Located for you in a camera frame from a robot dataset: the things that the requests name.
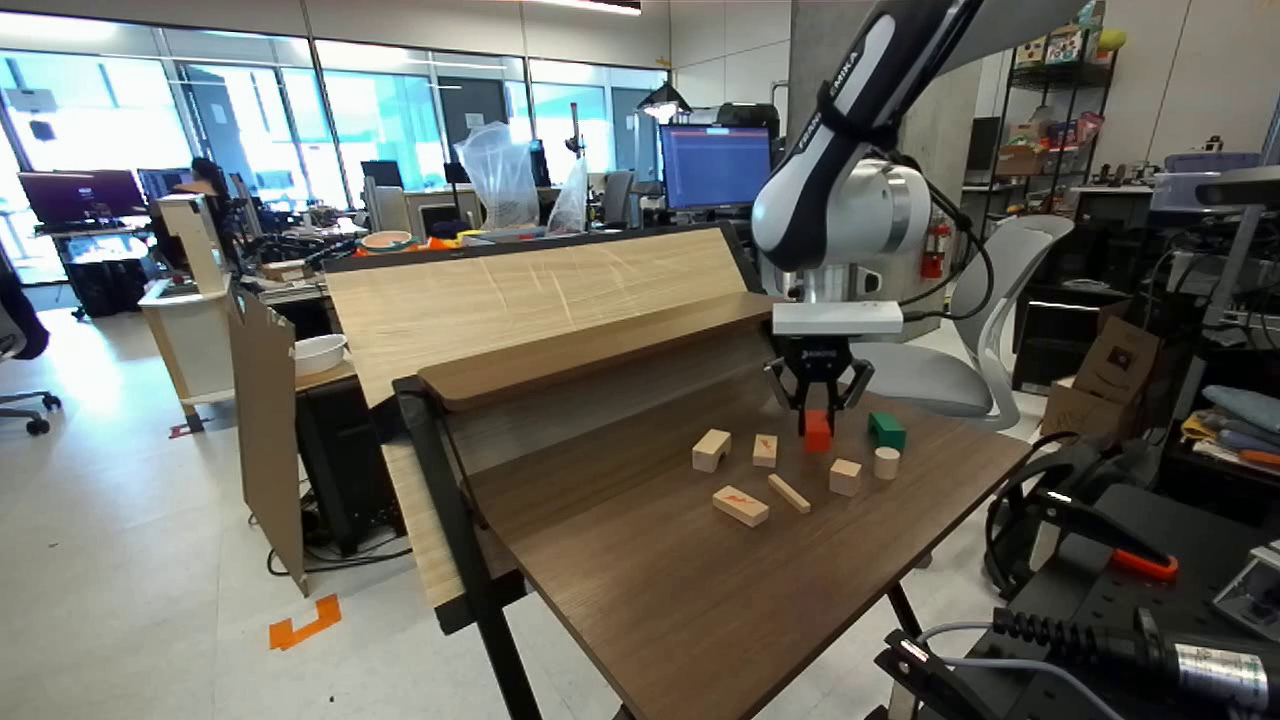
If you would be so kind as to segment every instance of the cardboard box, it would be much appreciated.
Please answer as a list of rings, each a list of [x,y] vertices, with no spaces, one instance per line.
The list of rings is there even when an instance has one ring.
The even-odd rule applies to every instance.
[[[1153,367],[1158,359],[1158,336],[1107,318],[1098,336],[1076,374],[1076,393],[1136,406],[1148,393]]]
[[[1057,386],[1048,387],[1040,433],[1044,435],[1076,433],[1086,439],[1117,446],[1127,435],[1133,419],[1136,419],[1136,406],[1117,406],[1117,401]]]

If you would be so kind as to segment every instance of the office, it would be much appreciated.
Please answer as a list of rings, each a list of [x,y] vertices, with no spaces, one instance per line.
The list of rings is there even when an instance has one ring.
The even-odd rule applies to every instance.
[[[790,42],[790,34],[798,36],[803,27],[816,25],[808,18],[810,7],[816,6],[790,6],[790,7],[754,6],[752,12],[726,12],[733,18],[726,21],[708,12],[708,6],[642,6],[639,21],[631,18],[618,21],[618,18],[586,18],[586,12],[538,7],[538,6],[524,6],[524,7],[497,6],[483,12],[475,12],[475,6],[439,6],[433,12],[421,12],[421,6],[389,6],[389,12],[369,12],[351,6],[307,6],[307,18],[293,6],[215,6],[215,7],[118,6],[110,12],[103,6],[90,6],[90,7],[41,6],[41,12],[163,25],[163,44],[178,64],[195,64],[195,59],[220,64],[224,82],[229,84],[235,82],[241,90],[257,90],[257,71],[266,71],[266,78],[281,71],[283,78],[283,93],[275,93],[275,102],[283,95],[281,116],[283,110],[293,113],[317,110],[317,95],[312,102],[293,95],[288,50],[275,44],[281,36],[307,36],[307,25],[317,36],[326,36],[326,42],[382,44],[391,54],[410,50],[409,64],[423,64],[434,78],[503,84],[507,110],[517,110],[517,102],[524,95],[524,93],[507,93],[512,82],[517,84],[524,82],[518,71],[529,71],[532,84],[538,82],[567,84],[567,78],[574,78],[574,84],[593,90],[593,93],[578,93],[582,95],[578,110],[586,110],[586,95],[600,102],[600,125],[595,128],[586,125],[586,134],[595,134],[593,136],[595,144],[586,142],[586,149],[610,149],[610,160],[609,160],[610,170],[618,165],[614,152],[624,149],[614,144],[614,134],[610,134],[614,110],[624,105],[610,105],[610,95],[653,90],[653,84],[618,82],[628,71],[670,69],[676,90],[695,110],[714,110],[719,102],[740,102],[740,105],[773,102],[778,110],[794,110],[803,122],[808,113],[803,95],[810,93],[798,90],[798,64],[790,59],[798,42]],[[1249,64],[1249,50],[1260,50],[1260,44],[1240,42],[1240,34],[1257,34],[1267,42],[1267,27],[1276,27],[1271,7],[1240,6],[1240,18],[1257,12],[1249,21],[1240,21],[1234,12],[1212,12],[1208,6],[1178,6],[1178,7],[1184,18],[1153,12],[1148,6],[1107,7],[1110,12],[1107,21],[1127,27],[1127,44],[1117,64],[1117,82],[1107,95],[1107,128],[1098,134],[1096,170],[1098,165],[1136,170],[1166,152],[1195,152],[1208,136],[1223,136],[1226,149],[1240,149],[1240,152],[1260,149],[1267,113],[1276,102],[1276,90],[1271,90],[1276,82],[1267,71],[1257,71],[1257,64]],[[281,34],[281,36],[235,42],[243,54],[257,54],[251,58],[257,64],[243,69],[243,59],[235,64],[229,58],[212,58],[212,42],[224,42],[224,36],[212,36],[212,27]],[[518,58],[559,59],[559,64],[524,69]],[[1240,84],[1191,78],[1186,82],[1191,95],[1184,95],[1178,71],[1208,71],[1212,59],[1219,59],[1226,78],[1240,78]],[[158,64],[163,93],[146,93],[146,102],[177,110],[177,102],[166,95],[172,82],[163,71],[166,69]],[[361,71],[369,71],[369,58],[361,54],[346,58],[346,71],[351,71],[351,84],[344,90],[344,95],[346,93],[354,95]],[[1006,69],[967,71],[962,90],[937,102],[937,110],[946,110],[946,102],[956,95],[988,102],[988,113],[979,110],[962,113],[962,125],[956,128],[960,136],[967,136],[967,116],[999,116],[996,105],[1004,105],[1004,90],[993,78],[1006,78]],[[434,90],[396,84],[391,93],[402,93],[409,102],[414,102],[410,93],[423,93],[433,102],[433,93],[439,95],[439,84]],[[443,102],[433,102],[433,105],[439,105],[434,136],[439,134],[446,136],[446,110]],[[554,134],[567,125],[554,113],[550,116],[534,113],[532,122],[538,134],[544,128]],[[944,122],[946,113],[937,113],[937,116],[923,116],[919,125],[941,128]],[[172,113],[163,128],[146,134],[145,149],[110,144],[106,152],[157,152],[157,170],[172,170],[172,165],[187,165],[190,144],[187,144],[183,116]],[[434,173],[434,158],[426,149],[409,158],[421,158],[421,183],[426,190]],[[962,158],[967,152],[953,152],[953,190],[962,190]],[[295,116],[295,142],[288,136],[283,152],[266,160],[270,165],[262,165],[262,173],[251,170],[257,178],[262,178],[262,183],[270,181],[266,173],[288,170],[293,173],[288,190],[312,183],[307,190],[312,195],[326,193],[331,203],[346,203],[335,173],[338,165],[346,165],[346,158],[335,158],[318,113]],[[97,160],[97,165],[145,170],[139,160]],[[2,529],[0,529],[2,556],[8,556],[2,569],[27,574],[27,583],[2,587],[2,608],[10,617],[2,621],[2,637],[10,637],[14,648],[33,648],[33,654],[2,654],[0,695],[14,715],[24,712],[27,715],[87,715],[87,712],[99,715],[103,709],[118,715],[200,715],[200,712],[208,715],[295,715],[295,712],[503,715],[503,706],[492,686],[475,631],[464,631],[464,637],[434,631],[434,617],[421,601],[410,564],[378,564],[378,569],[361,569],[361,574],[338,574],[331,580],[318,580],[325,591],[326,587],[338,591],[344,621],[326,637],[317,637],[312,644],[300,644],[293,654],[262,654],[266,623],[283,617],[302,623],[312,604],[300,601],[288,580],[266,580],[258,574],[262,538],[243,529],[235,453],[230,453],[235,433],[166,439],[166,426],[177,426],[177,406],[166,396],[158,359],[146,349],[146,332],[139,323],[129,323],[129,318],[106,318],[99,323],[69,321],[69,323],[57,323],[52,332],[57,332],[57,346],[49,359],[41,359],[34,367],[33,364],[0,367],[2,386],[8,377],[14,377],[14,386],[59,386],[59,396],[69,401],[62,428],[57,428],[62,435],[57,433],[49,435],[59,446],[41,449],[41,439],[33,446],[19,433],[2,435],[2,479],[19,478],[14,497],[2,500]],[[118,381],[85,386],[79,381],[85,359],[118,364]],[[110,439],[90,433],[87,428],[90,416],[110,419],[110,428],[118,433],[110,433]],[[110,468],[106,472],[110,487],[129,487],[129,494],[97,497],[90,487],[103,472],[87,472],[87,468]],[[988,595],[976,574],[972,546],[976,546],[972,538],[967,546],[956,541],[956,550],[953,546],[941,550],[933,574],[912,574],[909,587],[912,587],[912,601],[919,604],[919,617],[929,621],[982,617]],[[960,595],[960,587],[972,591],[972,604],[946,608],[953,595]],[[828,656],[818,656],[816,670],[808,670],[794,680],[794,688],[776,695],[776,706],[768,706],[763,715],[847,715],[878,706],[886,695],[886,676],[872,670],[872,654],[878,648],[878,637],[891,621],[883,608],[876,608],[872,617],[878,617],[883,623],[862,627],[862,637],[845,637]],[[529,676],[544,706],[544,715],[605,715],[614,709],[614,693],[609,688],[609,680],[593,670],[593,660],[574,648],[574,642],[554,623],[554,617],[534,595],[512,608],[512,623],[517,623],[517,644],[524,654]]]

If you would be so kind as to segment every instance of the dark wooden tabletop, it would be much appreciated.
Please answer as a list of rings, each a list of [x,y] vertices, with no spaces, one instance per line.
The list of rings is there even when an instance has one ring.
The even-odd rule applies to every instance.
[[[740,332],[743,323],[763,321],[768,296],[735,292],[687,309],[649,313],[605,329],[468,355],[454,364],[434,364],[423,367],[421,381],[426,381],[451,414],[472,414],[503,406],[518,393],[668,352],[670,346],[693,346],[713,332]]]
[[[909,428],[891,483],[872,479],[866,407]],[[733,433],[719,478],[687,468],[705,428]],[[962,419],[862,401],[841,416],[831,453],[862,463],[847,500],[822,494],[831,457],[803,457],[790,428],[773,377],[752,374],[472,478],[492,532],[636,715],[752,715],[1023,453]],[[778,478],[810,500],[808,517],[752,468],[752,433],[778,435]],[[726,479],[768,506],[768,525],[713,508]]]

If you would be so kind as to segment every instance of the wooden table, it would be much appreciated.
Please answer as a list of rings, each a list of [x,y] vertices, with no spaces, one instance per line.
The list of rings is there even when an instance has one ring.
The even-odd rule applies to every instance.
[[[822,494],[831,457],[803,457],[773,377],[670,406],[472,478],[486,529],[636,715],[746,715],[862,617],[1019,462],[988,428],[862,401],[836,449],[866,463],[866,407],[909,428],[895,483]],[[719,478],[687,468],[705,428],[735,433]],[[790,512],[752,468],[752,433],[778,435],[778,478],[816,508]],[[763,529],[713,508],[735,487],[773,506]]]

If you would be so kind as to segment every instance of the gray floor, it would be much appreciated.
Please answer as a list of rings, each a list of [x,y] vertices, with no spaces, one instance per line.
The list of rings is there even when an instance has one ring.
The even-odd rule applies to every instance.
[[[266,546],[241,500],[235,433],[166,439],[178,406],[139,318],[74,323],[49,313],[52,349],[0,364],[0,393],[52,387],[49,435],[0,419],[0,715],[2,720],[275,720],[503,715],[475,631],[439,637],[409,559],[318,575],[344,621],[270,654],[266,623],[307,601],[262,574]],[[923,623],[982,621],[979,517],[909,575]],[[614,695],[534,601],[512,608],[546,720],[605,720]],[[891,613],[876,604],[758,715],[862,715],[886,695],[872,664]]]

